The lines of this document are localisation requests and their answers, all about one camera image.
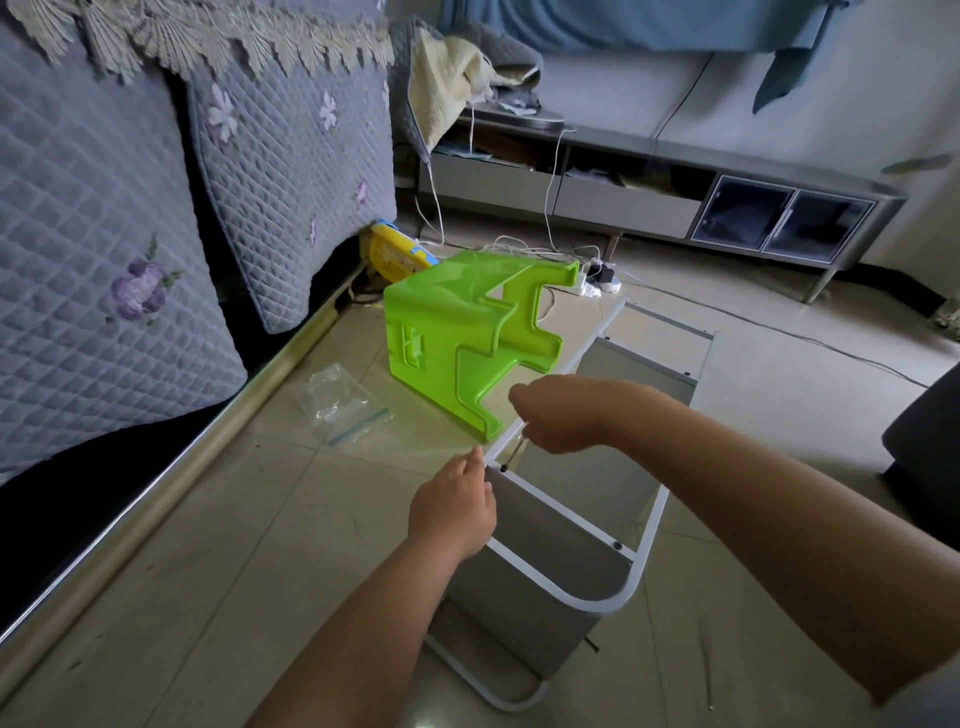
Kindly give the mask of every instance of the blue cloth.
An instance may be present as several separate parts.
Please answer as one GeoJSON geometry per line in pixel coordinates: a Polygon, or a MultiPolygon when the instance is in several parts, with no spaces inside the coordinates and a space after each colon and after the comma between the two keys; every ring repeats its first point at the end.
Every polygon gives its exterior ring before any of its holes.
{"type": "Polygon", "coordinates": [[[494,26],[543,53],[600,49],[776,53],[754,113],[804,82],[840,0],[444,0],[440,29],[494,26]]]}

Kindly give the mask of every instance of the quilted sofa cover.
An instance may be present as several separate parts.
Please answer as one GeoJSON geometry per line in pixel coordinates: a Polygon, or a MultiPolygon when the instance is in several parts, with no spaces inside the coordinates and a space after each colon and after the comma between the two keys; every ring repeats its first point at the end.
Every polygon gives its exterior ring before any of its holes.
{"type": "Polygon", "coordinates": [[[75,38],[54,67],[0,15],[0,483],[246,377],[162,75],[102,78],[75,38]]]}
{"type": "MultiPolygon", "coordinates": [[[[287,0],[324,21],[375,21],[382,0],[287,0]]],[[[276,59],[254,75],[192,72],[193,141],[210,198],[263,325],[293,328],[333,249],[396,218],[387,69],[371,54],[329,58],[310,75],[276,59]]]]}

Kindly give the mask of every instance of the shelf unit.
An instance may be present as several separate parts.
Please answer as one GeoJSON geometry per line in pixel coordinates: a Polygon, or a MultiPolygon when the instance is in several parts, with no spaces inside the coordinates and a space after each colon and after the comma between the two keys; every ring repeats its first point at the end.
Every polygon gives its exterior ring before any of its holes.
{"type": "MultiPolygon", "coordinates": [[[[469,123],[462,117],[453,131],[469,123]]],[[[558,143],[556,130],[481,119],[475,126],[541,149],[544,141],[554,145],[551,151],[558,143]]],[[[534,169],[434,154],[441,204],[526,219],[546,212],[551,224],[606,233],[607,258],[628,232],[817,268],[823,273],[804,295],[812,303],[906,201],[899,190],[870,180],[618,132],[567,129],[559,145],[552,185],[552,154],[534,169]],[[567,174],[589,169],[610,179],[567,174]]],[[[418,194],[432,206],[425,165],[418,194]]]]}

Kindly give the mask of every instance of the cabinet glass door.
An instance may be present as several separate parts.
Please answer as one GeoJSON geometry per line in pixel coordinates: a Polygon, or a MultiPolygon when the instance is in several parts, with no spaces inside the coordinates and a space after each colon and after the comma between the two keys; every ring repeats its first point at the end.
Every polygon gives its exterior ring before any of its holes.
{"type": "Polygon", "coordinates": [[[758,251],[794,191],[793,187],[724,175],[691,237],[703,243],[758,251]]]}
{"type": "Polygon", "coordinates": [[[799,192],[763,250],[829,263],[872,206],[867,200],[799,192]]]}

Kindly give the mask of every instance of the green plastic stool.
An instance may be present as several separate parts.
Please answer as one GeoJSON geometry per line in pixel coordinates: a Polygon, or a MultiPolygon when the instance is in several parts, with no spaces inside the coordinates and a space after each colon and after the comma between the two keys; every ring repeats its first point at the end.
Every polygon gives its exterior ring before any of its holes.
{"type": "Polygon", "coordinates": [[[517,364],[557,364],[564,340],[537,326],[540,291],[573,285],[578,267],[470,251],[388,286],[391,373],[492,440],[503,423],[480,402],[517,364]]]}

